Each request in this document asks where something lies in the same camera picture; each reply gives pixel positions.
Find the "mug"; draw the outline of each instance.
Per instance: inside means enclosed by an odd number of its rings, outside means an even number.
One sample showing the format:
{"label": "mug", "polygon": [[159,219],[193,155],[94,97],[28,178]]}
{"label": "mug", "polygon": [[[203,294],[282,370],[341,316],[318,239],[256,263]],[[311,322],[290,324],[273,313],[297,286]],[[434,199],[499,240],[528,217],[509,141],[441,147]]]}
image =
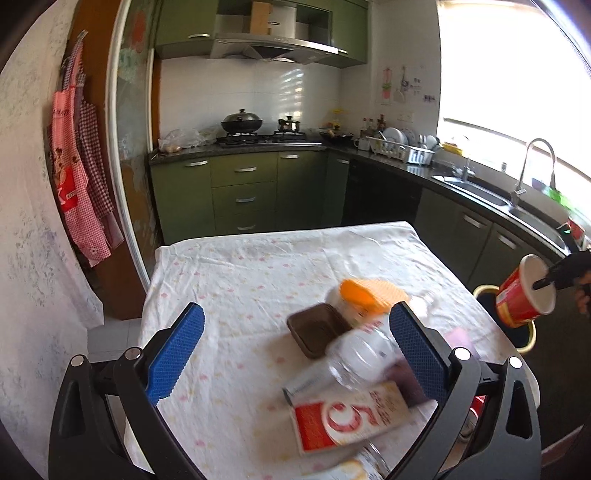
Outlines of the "mug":
{"label": "mug", "polygon": [[353,140],[353,145],[359,150],[369,151],[369,140],[365,137]]}

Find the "bright window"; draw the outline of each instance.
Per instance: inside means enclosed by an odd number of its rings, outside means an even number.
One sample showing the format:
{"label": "bright window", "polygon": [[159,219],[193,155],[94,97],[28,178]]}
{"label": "bright window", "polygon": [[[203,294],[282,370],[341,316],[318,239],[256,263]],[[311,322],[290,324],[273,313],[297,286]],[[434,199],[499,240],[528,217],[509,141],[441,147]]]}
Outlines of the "bright window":
{"label": "bright window", "polygon": [[[557,189],[591,218],[591,78],[571,42],[537,8],[500,0],[442,1],[439,23],[439,138],[454,138],[471,159],[493,168],[507,163],[515,178],[525,147],[490,131],[526,142],[545,138],[561,159]],[[548,185],[550,173],[549,157],[530,153],[524,181]]]}

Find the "plate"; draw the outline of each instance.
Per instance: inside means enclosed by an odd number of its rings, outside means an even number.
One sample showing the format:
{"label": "plate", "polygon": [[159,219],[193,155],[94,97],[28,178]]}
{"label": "plate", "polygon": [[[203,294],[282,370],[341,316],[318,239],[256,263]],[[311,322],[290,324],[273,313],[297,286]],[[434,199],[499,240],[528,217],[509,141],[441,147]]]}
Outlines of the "plate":
{"label": "plate", "polygon": [[384,136],[393,142],[408,145],[407,137],[398,128],[388,127],[383,131]]}
{"label": "plate", "polygon": [[417,134],[415,132],[413,132],[412,130],[410,130],[409,128],[401,128],[400,130],[404,135],[406,135],[407,140],[408,140],[408,145],[410,145],[412,147],[416,147],[417,146]]}

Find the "faucet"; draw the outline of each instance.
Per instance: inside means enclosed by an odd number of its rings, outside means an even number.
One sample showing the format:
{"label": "faucet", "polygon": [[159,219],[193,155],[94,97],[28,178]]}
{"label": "faucet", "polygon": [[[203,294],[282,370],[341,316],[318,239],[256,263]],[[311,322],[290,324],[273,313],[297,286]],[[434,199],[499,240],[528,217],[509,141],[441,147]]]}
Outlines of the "faucet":
{"label": "faucet", "polygon": [[515,184],[515,190],[511,192],[511,206],[513,208],[517,208],[519,205],[519,197],[525,193],[525,189],[523,188],[523,175],[525,174],[525,165],[527,164],[527,155],[530,153],[531,147],[536,142],[542,142],[546,144],[548,149],[550,150],[550,156],[552,157],[552,175],[550,176],[550,188],[556,190],[556,176],[554,174],[554,166],[556,165],[556,154],[554,153],[554,149],[552,145],[547,140],[543,138],[534,138],[531,142],[529,142],[525,146],[525,159],[523,161],[523,168],[521,169],[521,175],[519,176],[519,181]]}
{"label": "faucet", "polygon": [[[470,141],[470,139],[466,136],[463,135],[463,137]],[[454,168],[453,169],[454,175],[459,177],[462,181],[467,181],[469,176],[474,176],[476,175],[472,170],[470,170],[470,157],[466,157],[466,162],[464,163],[464,166],[462,168]]]}

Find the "white lid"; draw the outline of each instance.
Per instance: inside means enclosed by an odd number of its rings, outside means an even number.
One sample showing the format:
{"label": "white lid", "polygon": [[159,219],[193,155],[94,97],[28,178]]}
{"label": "white lid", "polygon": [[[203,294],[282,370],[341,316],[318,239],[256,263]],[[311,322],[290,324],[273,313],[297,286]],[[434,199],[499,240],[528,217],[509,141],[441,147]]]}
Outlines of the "white lid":
{"label": "white lid", "polygon": [[537,255],[526,255],[519,264],[519,281],[529,303],[542,315],[553,312],[556,305],[556,287],[553,283],[539,290],[533,284],[548,274],[548,266]]}

